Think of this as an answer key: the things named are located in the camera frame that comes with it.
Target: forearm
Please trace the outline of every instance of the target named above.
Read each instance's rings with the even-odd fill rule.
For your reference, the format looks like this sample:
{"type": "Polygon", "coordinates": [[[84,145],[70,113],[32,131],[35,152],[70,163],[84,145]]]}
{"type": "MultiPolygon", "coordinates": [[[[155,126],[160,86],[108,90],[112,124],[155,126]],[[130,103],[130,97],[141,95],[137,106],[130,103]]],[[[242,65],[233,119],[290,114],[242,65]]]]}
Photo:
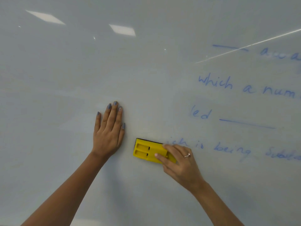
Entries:
{"type": "Polygon", "coordinates": [[[201,204],[214,226],[243,226],[208,183],[205,183],[193,195],[201,204]]]}
{"type": "Polygon", "coordinates": [[[21,226],[70,225],[105,162],[105,159],[89,154],[80,167],[21,226]]]}

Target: blue line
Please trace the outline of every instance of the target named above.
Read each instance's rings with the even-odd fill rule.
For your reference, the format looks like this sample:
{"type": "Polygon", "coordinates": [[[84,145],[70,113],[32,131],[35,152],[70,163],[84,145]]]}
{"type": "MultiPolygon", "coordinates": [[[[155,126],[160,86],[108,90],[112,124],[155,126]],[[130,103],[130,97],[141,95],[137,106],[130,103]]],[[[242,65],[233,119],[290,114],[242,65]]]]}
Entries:
{"type": "Polygon", "coordinates": [[[230,46],[217,45],[217,44],[213,44],[212,46],[219,47],[219,48],[240,49],[240,50],[244,50],[244,51],[249,51],[248,49],[245,49],[245,48],[237,48],[237,47],[230,47],[230,46]]]}
{"type": "Polygon", "coordinates": [[[239,122],[239,121],[230,121],[230,120],[223,120],[223,119],[220,119],[220,121],[228,121],[228,122],[233,122],[233,123],[238,123],[238,124],[247,124],[247,125],[251,125],[251,126],[257,126],[257,127],[261,127],[261,128],[276,129],[276,128],[272,128],[272,127],[268,127],[268,126],[261,126],[261,125],[256,125],[256,124],[248,124],[248,123],[239,122]]]}

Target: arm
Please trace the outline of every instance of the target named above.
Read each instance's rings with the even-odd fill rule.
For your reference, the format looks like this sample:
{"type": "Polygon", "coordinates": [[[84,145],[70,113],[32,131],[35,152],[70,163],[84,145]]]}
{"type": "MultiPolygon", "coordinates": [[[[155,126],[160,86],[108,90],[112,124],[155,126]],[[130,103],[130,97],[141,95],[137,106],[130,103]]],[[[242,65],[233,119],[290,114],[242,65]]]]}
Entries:
{"type": "Polygon", "coordinates": [[[21,225],[70,225],[86,192],[101,167],[120,147],[125,124],[122,107],[108,105],[101,122],[98,112],[93,133],[93,148],[80,167],[21,225]]]}
{"type": "Polygon", "coordinates": [[[214,226],[243,226],[211,186],[205,182],[190,148],[167,144],[163,147],[178,161],[178,164],[175,164],[155,154],[156,158],[162,162],[164,172],[195,196],[214,226]]]}

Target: white surface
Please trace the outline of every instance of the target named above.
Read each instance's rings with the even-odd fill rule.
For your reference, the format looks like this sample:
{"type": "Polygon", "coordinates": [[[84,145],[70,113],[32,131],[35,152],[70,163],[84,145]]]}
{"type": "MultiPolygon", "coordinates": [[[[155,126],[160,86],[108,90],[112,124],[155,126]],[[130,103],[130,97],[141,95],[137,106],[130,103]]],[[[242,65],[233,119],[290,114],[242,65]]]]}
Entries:
{"type": "Polygon", "coordinates": [[[189,145],[244,224],[300,225],[300,5],[1,0],[0,224],[20,224],[71,175],[92,148],[97,110],[117,99],[124,144],[96,177],[75,225],[211,225],[160,165],[132,156],[137,137],[189,145]],[[199,81],[209,73],[217,87],[199,81]],[[256,92],[243,92],[247,85],[256,92]],[[295,97],[263,94],[265,87],[295,97]]]}

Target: yellow eraser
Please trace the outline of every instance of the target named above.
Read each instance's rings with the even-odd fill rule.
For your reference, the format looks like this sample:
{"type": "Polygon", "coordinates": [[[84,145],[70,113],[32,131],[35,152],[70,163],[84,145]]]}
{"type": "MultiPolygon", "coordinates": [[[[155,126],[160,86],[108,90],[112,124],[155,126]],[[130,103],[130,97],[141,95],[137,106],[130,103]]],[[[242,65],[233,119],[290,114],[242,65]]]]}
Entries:
{"type": "Polygon", "coordinates": [[[155,153],[165,156],[167,159],[169,159],[174,163],[177,162],[175,157],[162,147],[161,143],[138,139],[138,138],[136,139],[134,154],[133,154],[135,157],[138,157],[140,159],[145,159],[151,162],[161,163],[159,160],[156,159],[155,153]]]}

